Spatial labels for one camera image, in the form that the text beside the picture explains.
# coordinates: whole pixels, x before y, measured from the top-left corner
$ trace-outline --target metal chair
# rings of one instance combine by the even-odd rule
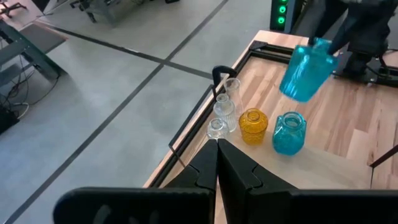
[[[1,9],[0,15],[5,14],[8,18],[12,18],[12,16],[10,15],[10,12],[12,10],[19,9],[19,8],[27,9],[26,6],[23,6],[19,2],[13,4],[12,6],[7,6],[6,2],[7,2],[7,0],[0,0],[0,4],[4,7],[4,9]]]

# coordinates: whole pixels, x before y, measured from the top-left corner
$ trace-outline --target yellow glass vase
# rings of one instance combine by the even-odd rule
[[[258,109],[248,109],[239,118],[243,141],[249,145],[262,143],[268,127],[267,116]]]

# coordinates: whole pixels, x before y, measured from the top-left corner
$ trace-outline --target green indicator light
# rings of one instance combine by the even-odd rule
[[[279,12],[280,13],[285,13],[286,12],[286,6],[279,7]]]
[[[285,17],[280,16],[280,17],[278,18],[278,23],[279,23],[279,24],[284,24],[284,23],[285,23]]]

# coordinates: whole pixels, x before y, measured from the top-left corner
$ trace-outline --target blue glass vase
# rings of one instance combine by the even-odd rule
[[[272,145],[275,151],[288,156],[298,153],[304,146],[307,122],[297,112],[287,112],[278,116]]]
[[[279,90],[296,101],[308,102],[337,67],[337,58],[327,54],[328,46],[322,39],[314,48],[296,46]]]

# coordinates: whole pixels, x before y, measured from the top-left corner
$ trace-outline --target wooden tabletop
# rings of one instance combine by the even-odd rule
[[[305,45],[308,41],[306,37],[264,30],[260,30],[253,40],[291,48],[298,44]],[[388,65],[398,63],[397,59],[397,53],[385,57]],[[248,146],[242,141],[237,128],[228,140],[261,166],[300,189],[369,189],[372,170],[368,164],[398,144],[398,89],[379,85],[367,87],[347,79],[329,78],[308,103],[301,104],[286,98],[279,91],[286,68],[284,64],[261,58],[248,60],[238,75],[242,83],[242,101],[245,110],[258,108],[268,116],[266,138],[261,146]],[[213,96],[209,96],[205,100],[173,145],[174,149],[178,148],[212,99]],[[271,143],[277,116],[288,111],[297,111],[307,120],[305,146],[293,157],[276,153]],[[206,127],[212,118],[213,113],[182,154],[185,164],[206,143]],[[171,155],[169,151],[145,187],[149,186]],[[390,188],[391,183],[398,183],[393,175],[398,174],[398,164],[394,166],[394,159],[375,169],[372,188]],[[182,169],[176,163],[161,187]],[[216,221],[224,223],[220,195],[217,195],[216,209]]]

